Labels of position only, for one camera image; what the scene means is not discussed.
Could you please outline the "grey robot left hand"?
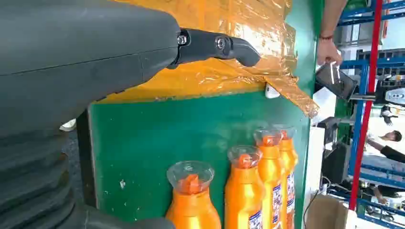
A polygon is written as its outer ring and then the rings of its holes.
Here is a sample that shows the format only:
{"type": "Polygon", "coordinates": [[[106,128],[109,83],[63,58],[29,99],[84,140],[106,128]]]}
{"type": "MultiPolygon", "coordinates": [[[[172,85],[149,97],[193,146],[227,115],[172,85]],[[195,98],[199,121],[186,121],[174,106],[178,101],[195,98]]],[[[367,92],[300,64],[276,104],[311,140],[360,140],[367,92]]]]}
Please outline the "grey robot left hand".
{"type": "Polygon", "coordinates": [[[243,39],[182,28],[164,11],[127,3],[1,1],[1,228],[173,228],[165,218],[127,223],[77,202],[60,127],[165,68],[209,58],[251,67],[260,55],[243,39]]]}

